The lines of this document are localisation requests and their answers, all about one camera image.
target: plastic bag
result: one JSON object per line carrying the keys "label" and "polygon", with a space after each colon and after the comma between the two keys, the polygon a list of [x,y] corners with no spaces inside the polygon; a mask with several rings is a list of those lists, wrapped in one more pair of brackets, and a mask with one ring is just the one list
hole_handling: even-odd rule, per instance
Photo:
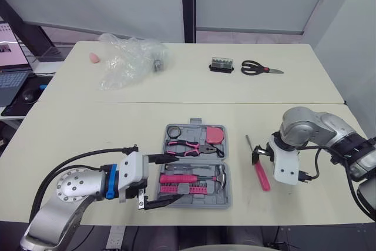
{"label": "plastic bag", "polygon": [[99,82],[101,90],[124,88],[167,67],[167,48],[158,41],[118,39],[112,34],[102,34],[99,40],[108,43],[106,73]]}

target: white table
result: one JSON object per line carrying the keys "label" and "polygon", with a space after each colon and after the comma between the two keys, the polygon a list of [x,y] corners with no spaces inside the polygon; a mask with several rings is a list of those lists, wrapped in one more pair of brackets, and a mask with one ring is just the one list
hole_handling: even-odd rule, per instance
{"label": "white table", "polygon": [[[35,62],[31,64],[33,72],[35,73],[55,73],[64,62]],[[0,107],[0,113],[4,111],[6,107]],[[0,121],[11,126],[14,129],[18,129],[20,122],[25,116],[1,116]]]}
{"label": "white table", "polygon": [[[157,103],[344,103],[309,45],[166,43],[170,66],[141,83],[118,91],[100,91],[109,48],[102,42],[78,42],[50,82],[41,101]],[[102,62],[92,64],[89,53]],[[212,57],[234,59],[231,73],[210,72]],[[247,76],[241,63],[254,60],[284,74]]]}
{"label": "white table", "polygon": [[[26,222],[35,192],[45,175],[63,160],[103,148],[132,146],[144,153],[160,153],[168,123],[189,123],[199,117],[227,129],[233,203],[229,209],[161,208],[138,211],[136,199],[93,203],[83,217],[90,225],[322,225],[369,222],[357,208],[344,169],[329,155],[320,156],[320,177],[297,186],[277,183],[272,163],[262,158],[271,183],[263,192],[251,166],[248,134],[254,145],[265,146],[280,126],[289,104],[212,103],[101,103],[37,102],[0,158],[0,220]],[[314,111],[342,117],[364,135],[345,105],[309,105]],[[302,151],[301,169],[314,172],[314,153]],[[122,154],[111,153],[75,163],[99,166],[118,163]],[[157,166],[150,165],[147,194],[155,198]],[[47,196],[54,193],[50,186]]]}

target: computer mouse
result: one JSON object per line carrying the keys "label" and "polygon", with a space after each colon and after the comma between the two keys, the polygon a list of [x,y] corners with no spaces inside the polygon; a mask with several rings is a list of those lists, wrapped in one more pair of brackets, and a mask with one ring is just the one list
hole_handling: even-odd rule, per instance
{"label": "computer mouse", "polygon": [[22,101],[25,104],[33,104],[38,100],[41,93],[42,93],[42,91],[39,88],[37,88],[37,89],[27,89],[22,93]]}

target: gray tool case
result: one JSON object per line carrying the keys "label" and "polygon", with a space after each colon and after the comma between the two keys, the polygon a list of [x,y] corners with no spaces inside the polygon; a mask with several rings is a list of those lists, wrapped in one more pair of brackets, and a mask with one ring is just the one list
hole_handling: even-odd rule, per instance
{"label": "gray tool case", "polygon": [[[221,144],[214,145],[214,147],[219,148],[223,153],[224,157],[220,158],[217,153],[203,154],[201,153],[198,157],[185,156],[179,157],[180,160],[172,162],[166,165],[161,165],[160,175],[198,175],[212,177],[219,174],[219,165],[224,166],[224,172],[226,174],[226,184],[222,190],[220,190],[220,183],[214,180],[200,180],[195,183],[179,183],[179,184],[161,184],[158,178],[157,184],[157,197],[168,195],[168,193],[161,193],[161,185],[166,186],[177,186],[178,194],[185,194],[182,198],[170,204],[168,207],[173,208],[212,208],[212,209],[227,209],[231,206],[231,181],[230,181],[230,170],[229,166],[224,162],[225,158],[229,153],[228,143],[227,143],[227,133],[224,126],[220,125],[202,125],[201,119],[191,119],[191,124],[188,125],[177,125],[169,124],[166,126],[166,132],[164,135],[163,152],[171,150],[174,152],[186,152],[192,150],[191,147],[183,145],[173,145],[166,146],[167,142],[175,140],[187,140],[189,142],[199,142],[200,145],[207,145],[206,143],[206,128],[216,127],[222,129],[224,132],[224,139]],[[171,139],[167,131],[170,127],[177,126],[181,130],[181,134],[176,139]],[[190,185],[194,187],[206,187],[207,194],[192,194],[190,193]]]}

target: pink-handled pliers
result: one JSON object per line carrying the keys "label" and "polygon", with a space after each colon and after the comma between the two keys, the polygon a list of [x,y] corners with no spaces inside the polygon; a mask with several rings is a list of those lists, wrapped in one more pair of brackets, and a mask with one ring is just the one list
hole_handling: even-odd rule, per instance
{"label": "pink-handled pliers", "polygon": [[169,151],[169,150],[166,151],[166,154],[170,154],[170,155],[173,155],[173,156],[180,156],[180,157],[184,157],[184,156],[197,157],[197,156],[200,155],[200,153],[211,154],[211,153],[217,152],[217,148],[215,148],[214,146],[212,146],[212,145],[201,145],[196,141],[191,142],[191,141],[179,139],[179,140],[176,140],[176,141],[167,142],[166,145],[167,146],[184,145],[184,146],[194,148],[193,150],[189,150],[189,151],[185,151],[185,152],[173,152],[173,151]]}

